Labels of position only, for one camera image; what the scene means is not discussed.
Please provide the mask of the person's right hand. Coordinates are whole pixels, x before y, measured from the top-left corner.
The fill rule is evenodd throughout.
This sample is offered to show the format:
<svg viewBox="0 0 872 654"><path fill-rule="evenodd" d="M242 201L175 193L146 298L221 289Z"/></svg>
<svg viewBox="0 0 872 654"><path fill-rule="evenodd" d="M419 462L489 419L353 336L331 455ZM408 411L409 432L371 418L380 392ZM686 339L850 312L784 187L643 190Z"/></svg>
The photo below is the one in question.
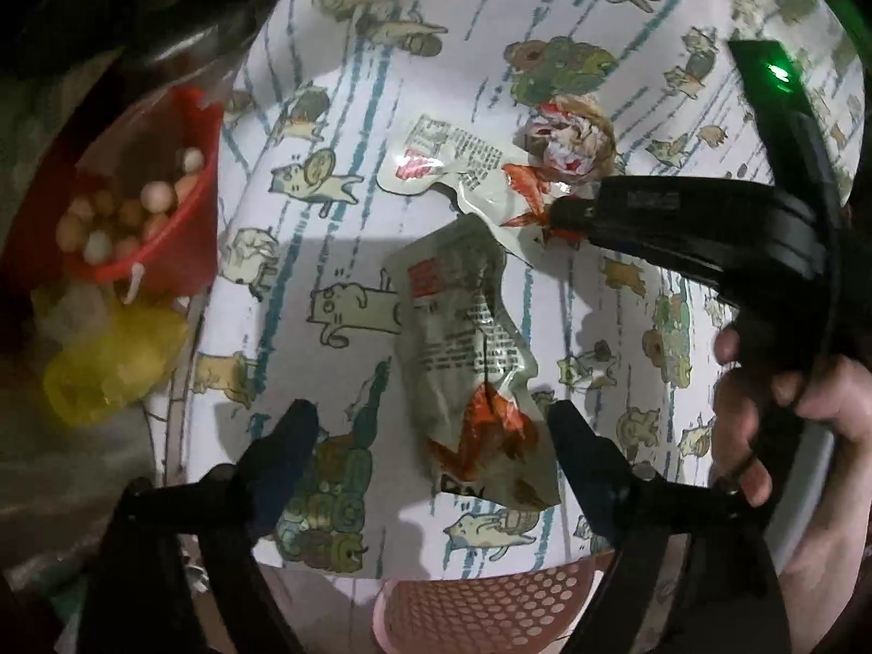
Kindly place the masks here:
<svg viewBox="0 0 872 654"><path fill-rule="evenodd" d="M870 645L853 629L870 623L870 372L814 348L733 328L714 343L712 484L747 501L736 525L772 610L755 651Z"/></svg>

